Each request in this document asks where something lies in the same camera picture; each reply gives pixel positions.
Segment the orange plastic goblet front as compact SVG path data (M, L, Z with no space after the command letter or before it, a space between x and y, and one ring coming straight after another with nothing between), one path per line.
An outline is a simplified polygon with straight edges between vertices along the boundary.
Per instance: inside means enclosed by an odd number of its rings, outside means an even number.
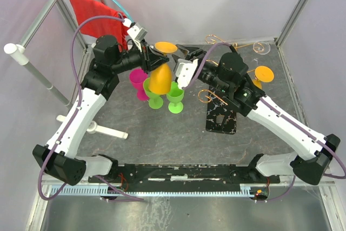
M177 51L177 46L169 42L157 42L155 48L164 55ZM171 89L172 73L167 63L155 69L149 79L149 90L157 95L165 95Z

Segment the orange plastic goblet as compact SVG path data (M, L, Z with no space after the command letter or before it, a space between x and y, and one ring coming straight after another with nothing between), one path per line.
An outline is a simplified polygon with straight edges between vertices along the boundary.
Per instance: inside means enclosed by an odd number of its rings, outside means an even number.
M255 78L252 80L254 85L262 89L262 83L269 83L274 80L274 72L266 66L258 66L254 70Z
M164 55L177 51L177 46L169 42L157 42L155 48ZM172 73L167 63L155 69L149 79L149 90L157 95L165 95L171 89Z

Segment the pink plastic goblet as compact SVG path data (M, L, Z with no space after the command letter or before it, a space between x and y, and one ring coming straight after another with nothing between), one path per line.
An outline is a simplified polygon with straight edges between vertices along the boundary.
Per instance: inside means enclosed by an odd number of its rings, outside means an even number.
M142 69L135 69L129 74L129 80L132 86L137 90L137 98L140 101L147 101L147 97L144 88L143 82L148 78L148 75Z

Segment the green plastic goblet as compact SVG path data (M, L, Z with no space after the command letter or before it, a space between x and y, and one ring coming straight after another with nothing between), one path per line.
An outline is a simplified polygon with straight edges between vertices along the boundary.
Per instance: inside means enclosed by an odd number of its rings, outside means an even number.
M182 99L184 98L184 90L178 87L177 82L172 81L171 89L166 94L169 101L168 109L173 114L179 114L182 112L184 105Z
M149 107L151 109L159 109L163 106L163 99L161 98L160 95L155 94L149 90L149 82L150 78L147 78L143 82L143 89L147 97L149 98Z

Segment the clear champagne flute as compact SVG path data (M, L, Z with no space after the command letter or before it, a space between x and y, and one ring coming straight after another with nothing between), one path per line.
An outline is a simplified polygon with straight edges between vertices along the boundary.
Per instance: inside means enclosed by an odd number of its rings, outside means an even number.
M252 45L252 49L257 54L266 55L270 52L271 47L268 42L257 41Z

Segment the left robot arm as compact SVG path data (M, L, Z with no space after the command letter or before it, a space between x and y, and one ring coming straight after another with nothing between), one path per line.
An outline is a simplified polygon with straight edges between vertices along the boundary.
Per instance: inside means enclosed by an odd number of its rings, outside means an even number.
M78 97L65 120L46 145L32 151L41 167L39 176L50 175L74 186L84 177L100 175L107 182L119 177L117 160L105 155L77 157L78 147L95 115L119 84L119 74L135 68L151 72L168 63L168 57L142 40L128 51L117 39L105 35L96 40L94 59L79 84Z

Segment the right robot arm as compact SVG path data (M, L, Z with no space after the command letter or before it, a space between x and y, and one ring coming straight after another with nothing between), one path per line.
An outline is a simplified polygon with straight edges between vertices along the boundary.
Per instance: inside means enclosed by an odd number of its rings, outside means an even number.
M248 74L248 65L236 49L228 44L218 65L208 63L213 45L208 51L197 47L178 45L182 56L173 55L178 87L193 85L196 80L211 86L224 97L224 107L247 117L278 136L292 149L280 155L259 154L247 170L255 183L272 175L294 175L300 180L317 185L332 160L341 162L335 154L340 139L323 135L304 125L280 108L261 88L255 86Z

